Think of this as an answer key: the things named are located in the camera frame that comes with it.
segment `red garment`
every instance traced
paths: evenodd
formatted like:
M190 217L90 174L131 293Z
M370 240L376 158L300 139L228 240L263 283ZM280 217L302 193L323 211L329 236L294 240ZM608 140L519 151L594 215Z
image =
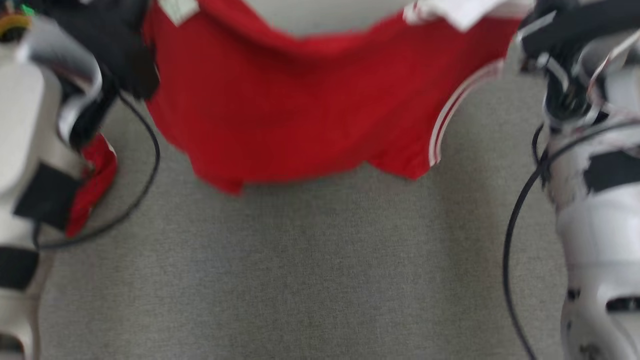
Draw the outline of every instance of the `red garment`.
M87 170L84 185L76 193L67 224L69 238L80 233L95 205L111 187L118 170L115 151L102 135L97 135L82 150L82 155L91 164L91 169Z
M178 27L157 4L150 11L161 85L148 108L194 171L230 193L365 161L422 176L462 97L498 74L519 23L487 18L460 33L398 13L368 31L295 39L241 0L199 3Z

